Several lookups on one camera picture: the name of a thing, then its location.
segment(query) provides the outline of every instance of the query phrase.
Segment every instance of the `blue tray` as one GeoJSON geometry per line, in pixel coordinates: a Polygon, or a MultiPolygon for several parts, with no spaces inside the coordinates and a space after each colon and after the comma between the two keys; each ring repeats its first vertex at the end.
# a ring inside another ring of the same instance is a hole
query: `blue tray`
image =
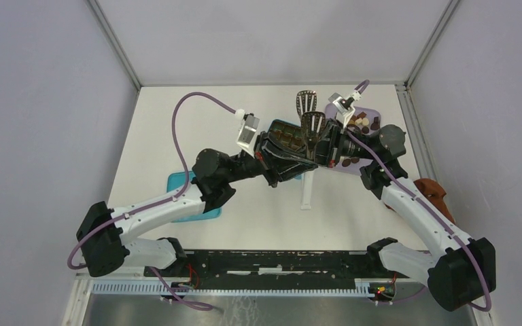
{"type": "MultiPolygon", "coordinates": [[[[191,182],[191,179],[193,179],[194,177],[195,174],[193,173],[193,171],[189,171],[189,182],[191,182]]],[[[169,176],[169,178],[167,178],[167,192],[181,187],[183,183],[185,183],[185,172],[173,173],[169,176]]],[[[219,215],[221,215],[221,209],[213,209],[212,211],[209,211],[204,214],[183,217],[182,219],[176,219],[175,221],[173,221],[173,223],[200,221],[202,219],[214,219],[216,217],[219,217],[219,215]]]]}

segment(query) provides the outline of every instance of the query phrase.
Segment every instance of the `white backdrop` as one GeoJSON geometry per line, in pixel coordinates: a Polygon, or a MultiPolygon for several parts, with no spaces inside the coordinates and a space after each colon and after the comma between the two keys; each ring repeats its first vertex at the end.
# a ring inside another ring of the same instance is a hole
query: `white backdrop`
{"type": "Polygon", "coordinates": [[[85,1],[0,1],[0,325],[59,325],[136,92],[85,1]]]}
{"type": "Polygon", "coordinates": [[[448,0],[99,0],[141,83],[403,82],[448,0]]]}

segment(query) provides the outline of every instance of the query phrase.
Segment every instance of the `metal frame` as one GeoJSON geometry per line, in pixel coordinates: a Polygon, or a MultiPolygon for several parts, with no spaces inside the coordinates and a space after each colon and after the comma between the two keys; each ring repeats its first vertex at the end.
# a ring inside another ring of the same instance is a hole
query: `metal frame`
{"type": "Polygon", "coordinates": [[[439,37],[441,37],[443,31],[445,30],[445,27],[449,23],[453,13],[455,13],[455,10],[457,9],[457,6],[461,0],[449,0],[449,3],[447,4],[445,10],[443,11],[443,14],[441,14],[441,17],[439,18],[439,21],[437,25],[435,26],[435,29],[431,33],[431,36],[427,40],[427,43],[423,47],[419,58],[413,65],[413,68],[411,69],[411,72],[409,73],[409,76],[407,77],[407,80],[405,81],[406,87],[411,87],[415,80],[417,79],[417,76],[419,75],[419,72],[421,71],[421,68],[423,68],[425,61],[427,60],[428,56],[431,54],[431,51],[433,50],[433,47],[439,40],[439,37]]]}
{"type": "Polygon", "coordinates": [[[140,91],[143,85],[139,81],[139,77],[137,77],[137,74],[135,73],[135,70],[133,69],[131,62],[129,61],[129,58],[125,54],[125,50],[123,50],[123,47],[121,46],[119,39],[115,35],[115,31],[113,31],[113,28],[107,20],[107,17],[103,12],[103,9],[101,9],[99,2],[97,0],[85,0],[85,2],[87,2],[89,9],[91,9],[93,16],[99,23],[99,27],[101,28],[103,34],[107,38],[111,47],[113,48],[113,51],[117,56],[117,59],[119,60],[119,62],[121,62],[121,65],[123,66],[125,72],[129,76],[131,83],[137,91],[140,91]]]}
{"type": "Polygon", "coordinates": [[[413,148],[419,175],[423,178],[437,180],[433,159],[423,136],[423,130],[411,100],[409,89],[405,86],[395,86],[395,89],[401,105],[401,111],[403,112],[403,118],[405,119],[405,126],[409,133],[409,139],[411,140],[411,147],[413,148]]]}

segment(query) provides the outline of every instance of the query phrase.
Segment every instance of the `purple cable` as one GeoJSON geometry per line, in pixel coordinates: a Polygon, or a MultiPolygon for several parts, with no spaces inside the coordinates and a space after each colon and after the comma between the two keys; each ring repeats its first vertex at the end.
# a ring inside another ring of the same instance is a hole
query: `purple cable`
{"type": "MultiPolygon", "coordinates": [[[[175,106],[175,109],[173,110],[173,119],[171,119],[171,131],[173,133],[173,142],[175,144],[175,149],[177,150],[177,154],[179,155],[179,159],[181,160],[181,164],[183,165],[183,170],[185,171],[185,183],[183,184],[183,187],[181,188],[181,191],[179,191],[178,194],[174,195],[174,197],[176,197],[176,198],[179,198],[181,195],[183,195],[183,193],[187,190],[187,187],[189,186],[189,170],[187,168],[187,163],[185,162],[185,158],[183,157],[183,153],[181,152],[181,148],[179,147],[179,142],[177,141],[177,133],[175,131],[175,121],[177,120],[177,112],[179,111],[179,108],[181,107],[181,104],[183,104],[183,102],[185,102],[185,100],[187,98],[190,98],[192,96],[203,96],[205,98],[208,98],[209,100],[215,102],[220,107],[222,107],[225,110],[231,112],[231,114],[235,114],[235,110],[234,109],[232,109],[231,107],[229,107],[225,103],[219,101],[218,99],[212,97],[211,95],[209,95],[207,93],[203,93],[203,92],[191,92],[191,93],[183,96],[179,100],[179,102],[177,102],[177,105],[175,106]]],[[[134,214],[140,213],[142,211],[146,211],[148,209],[152,209],[152,208],[157,207],[159,205],[166,204],[166,203],[168,203],[168,202],[170,202],[172,200],[173,200],[172,197],[168,197],[168,198],[165,198],[164,200],[159,200],[157,202],[153,202],[151,204],[147,204],[145,206],[138,207],[136,209],[133,209],[133,210],[129,211],[128,213],[129,213],[129,215],[134,215],[134,214]]],[[[124,218],[125,218],[125,214],[119,215],[117,217],[114,217],[113,219],[110,219],[109,221],[106,221],[105,223],[102,223],[101,225],[97,226],[95,229],[91,230],[91,232],[87,233],[87,235],[85,235],[83,237],[83,239],[81,239],[77,243],[77,245],[73,248],[73,250],[71,250],[71,252],[69,254],[69,257],[67,258],[67,267],[69,267],[72,270],[80,270],[82,268],[87,267],[86,264],[73,265],[73,258],[75,257],[75,255],[77,254],[79,249],[81,249],[81,247],[83,246],[83,244],[85,242],[87,242],[87,240],[89,240],[92,236],[97,234],[97,232],[101,231],[102,229],[106,228],[107,226],[109,226],[109,225],[111,225],[113,223],[116,223],[116,222],[118,222],[118,221],[120,221],[120,220],[122,220],[124,218]]],[[[185,304],[188,307],[196,309],[196,310],[208,311],[208,310],[213,309],[213,306],[211,306],[210,304],[204,304],[204,303],[201,303],[201,302],[187,302],[187,301],[184,301],[178,295],[175,294],[175,290],[170,288],[165,283],[165,281],[163,280],[161,275],[156,271],[156,269],[154,267],[151,267],[151,269],[153,269],[153,272],[155,273],[155,275],[157,275],[159,280],[165,285],[165,287],[169,290],[171,295],[175,299],[177,299],[179,302],[185,304]]]]}
{"type": "Polygon", "coordinates": [[[359,94],[363,94],[365,92],[365,88],[369,86],[369,79],[365,79],[362,81],[357,87],[355,87],[355,90],[359,92],[359,94]]]}
{"type": "Polygon", "coordinates": [[[481,268],[479,267],[479,264],[477,263],[475,256],[473,256],[473,254],[471,253],[469,248],[463,243],[463,241],[461,241],[461,239],[459,239],[458,236],[454,235],[455,232],[449,227],[449,225],[447,225],[447,223],[445,223],[441,218],[439,218],[439,215],[437,215],[437,213],[435,213],[435,211],[431,207],[429,207],[429,205],[427,205],[424,201],[422,201],[419,197],[417,197],[415,195],[415,193],[413,193],[411,190],[407,189],[407,187],[405,187],[403,184],[401,184],[401,182],[399,182],[399,181],[397,181],[397,179],[395,179],[395,176],[393,176],[391,174],[391,172],[386,167],[386,165],[383,163],[383,161],[379,158],[379,156],[371,148],[369,148],[369,146],[365,145],[363,142],[361,142],[359,139],[357,139],[355,136],[353,136],[350,132],[348,132],[347,135],[349,135],[349,138],[351,138],[351,140],[356,142],[359,146],[363,147],[367,152],[369,152],[369,154],[371,154],[371,156],[373,156],[373,158],[377,161],[377,163],[379,163],[379,166],[381,166],[381,168],[383,169],[383,171],[385,171],[385,174],[389,177],[389,179],[391,179],[391,181],[393,181],[399,188],[401,188],[401,190],[403,190],[409,196],[411,196],[411,198],[415,198],[415,200],[419,204],[421,204],[421,206],[427,212],[429,212],[429,214],[431,214],[431,216],[433,216],[433,218],[435,218],[435,220],[437,220],[437,222],[439,222],[439,224],[445,229],[445,231],[447,231],[447,233],[449,233],[450,235],[453,236],[453,239],[459,244],[459,246],[461,246],[461,248],[463,249],[463,251],[465,252],[467,257],[469,257],[469,260],[471,261],[473,268],[475,268],[475,272],[477,273],[477,278],[479,278],[479,283],[481,283],[481,287],[483,288],[483,295],[485,296],[485,307],[477,306],[473,302],[470,302],[469,306],[471,306],[477,310],[484,311],[484,312],[490,311],[491,310],[491,294],[489,293],[489,288],[487,286],[487,282],[485,281],[485,277],[483,276],[483,272],[481,271],[481,268]]]}
{"type": "Polygon", "coordinates": [[[213,310],[214,307],[212,305],[210,305],[210,304],[206,304],[204,302],[195,302],[195,301],[186,301],[186,300],[184,300],[183,298],[181,298],[180,296],[178,296],[175,293],[175,291],[167,284],[167,282],[165,282],[163,277],[161,277],[161,274],[159,274],[159,270],[157,270],[157,268],[149,267],[149,269],[155,274],[155,276],[157,276],[157,278],[159,278],[161,283],[165,286],[165,288],[167,288],[167,291],[169,291],[169,293],[180,304],[184,304],[184,305],[186,305],[189,308],[193,308],[193,309],[199,310],[199,311],[210,311],[210,310],[213,310]]]}

